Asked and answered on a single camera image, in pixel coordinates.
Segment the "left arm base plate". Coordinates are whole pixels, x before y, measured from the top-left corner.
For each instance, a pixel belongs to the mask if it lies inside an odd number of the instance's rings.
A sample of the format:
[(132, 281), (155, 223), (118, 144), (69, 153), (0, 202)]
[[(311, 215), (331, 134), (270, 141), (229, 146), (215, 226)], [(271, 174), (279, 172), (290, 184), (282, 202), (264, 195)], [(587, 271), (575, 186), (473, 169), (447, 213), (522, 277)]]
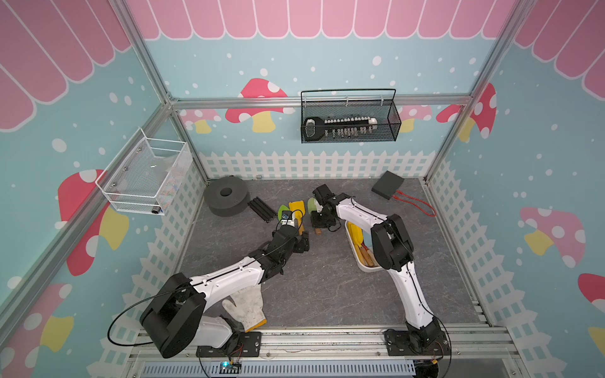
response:
[(257, 358), (260, 355), (261, 332), (236, 332), (222, 347), (197, 347), (199, 358)]

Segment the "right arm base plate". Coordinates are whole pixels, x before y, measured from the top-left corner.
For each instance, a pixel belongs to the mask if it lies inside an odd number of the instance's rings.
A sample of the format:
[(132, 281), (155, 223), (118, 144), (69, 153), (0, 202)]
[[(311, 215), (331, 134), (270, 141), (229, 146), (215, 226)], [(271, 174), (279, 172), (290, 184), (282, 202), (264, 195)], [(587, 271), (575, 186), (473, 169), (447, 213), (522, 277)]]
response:
[(383, 337), (387, 352), (392, 357), (428, 356), (441, 359), (452, 351), (443, 331), (439, 331), (433, 339), (427, 339), (414, 332), (387, 329)]

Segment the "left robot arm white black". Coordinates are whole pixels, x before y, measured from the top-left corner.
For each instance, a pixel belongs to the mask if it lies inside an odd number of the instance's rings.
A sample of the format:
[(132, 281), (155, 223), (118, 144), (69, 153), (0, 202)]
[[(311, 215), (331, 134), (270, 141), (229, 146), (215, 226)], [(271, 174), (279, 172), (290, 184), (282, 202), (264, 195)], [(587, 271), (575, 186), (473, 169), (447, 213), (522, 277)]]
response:
[(206, 310), (229, 296), (259, 288), (282, 274), (292, 255), (308, 250), (309, 233), (285, 226), (231, 266), (191, 278), (176, 273), (143, 311), (140, 324), (163, 358), (173, 358), (190, 346), (225, 356), (239, 354), (245, 348), (245, 332), (225, 318), (206, 316)]

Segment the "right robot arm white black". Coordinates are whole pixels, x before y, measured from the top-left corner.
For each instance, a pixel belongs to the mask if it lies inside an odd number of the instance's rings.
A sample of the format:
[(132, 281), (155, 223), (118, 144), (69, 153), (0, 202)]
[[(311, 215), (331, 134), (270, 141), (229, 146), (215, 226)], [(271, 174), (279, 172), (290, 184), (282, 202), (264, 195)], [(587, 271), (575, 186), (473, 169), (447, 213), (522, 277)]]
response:
[(330, 228), (343, 220), (370, 233), (374, 259), (392, 277), (403, 302), (412, 350), (418, 353), (433, 346), (444, 331), (418, 282), (414, 246), (402, 218), (379, 214), (359, 205), (350, 195), (332, 193), (325, 185), (314, 190), (313, 196), (318, 206), (312, 217), (315, 228)]

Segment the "yellow shovel wooden handle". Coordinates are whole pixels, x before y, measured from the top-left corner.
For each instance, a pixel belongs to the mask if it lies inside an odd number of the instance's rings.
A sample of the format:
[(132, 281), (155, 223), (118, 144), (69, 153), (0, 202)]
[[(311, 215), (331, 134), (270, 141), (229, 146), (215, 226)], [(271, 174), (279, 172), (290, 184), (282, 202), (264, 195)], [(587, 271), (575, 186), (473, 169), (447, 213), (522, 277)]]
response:
[(354, 250), (363, 266), (373, 268), (373, 260), (368, 250), (363, 246), (364, 239), (362, 229), (353, 223), (348, 223), (348, 232), (353, 242)]

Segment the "white plastic storage box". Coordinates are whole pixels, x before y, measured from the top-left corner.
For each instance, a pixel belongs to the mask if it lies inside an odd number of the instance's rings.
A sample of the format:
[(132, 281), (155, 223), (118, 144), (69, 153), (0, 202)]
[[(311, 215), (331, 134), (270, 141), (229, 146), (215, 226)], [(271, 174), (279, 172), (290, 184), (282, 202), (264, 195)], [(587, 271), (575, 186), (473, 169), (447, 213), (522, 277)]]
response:
[(358, 268), (362, 272), (378, 272), (382, 270), (373, 255), (373, 251), (366, 243), (366, 241), (370, 240), (369, 236), (366, 236), (359, 226), (349, 221), (345, 222), (345, 226), (348, 242)]

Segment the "pale green trowel wooden handle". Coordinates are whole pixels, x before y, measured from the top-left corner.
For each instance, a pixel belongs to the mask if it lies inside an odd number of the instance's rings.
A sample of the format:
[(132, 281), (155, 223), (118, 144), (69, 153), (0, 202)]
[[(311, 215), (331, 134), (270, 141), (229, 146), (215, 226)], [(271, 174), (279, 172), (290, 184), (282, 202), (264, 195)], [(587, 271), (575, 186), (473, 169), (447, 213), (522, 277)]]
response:
[(318, 202), (315, 198), (310, 198), (307, 202), (307, 210), (310, 216), (310, 223), (316, 235), (321, 235), (322, 219), (321, 212), (318, 211)]

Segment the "bright green trowel wooden handle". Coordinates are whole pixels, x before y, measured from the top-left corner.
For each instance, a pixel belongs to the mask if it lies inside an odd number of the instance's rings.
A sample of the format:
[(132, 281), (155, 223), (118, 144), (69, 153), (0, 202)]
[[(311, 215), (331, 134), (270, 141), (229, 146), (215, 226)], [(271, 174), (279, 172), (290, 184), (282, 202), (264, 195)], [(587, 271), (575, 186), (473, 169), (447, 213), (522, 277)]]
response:
[(280, 222), (286, 224), (292, 220), (292, 212), (288, 206), (281, 205), (278, 210), (278, 217), (280, 219)]

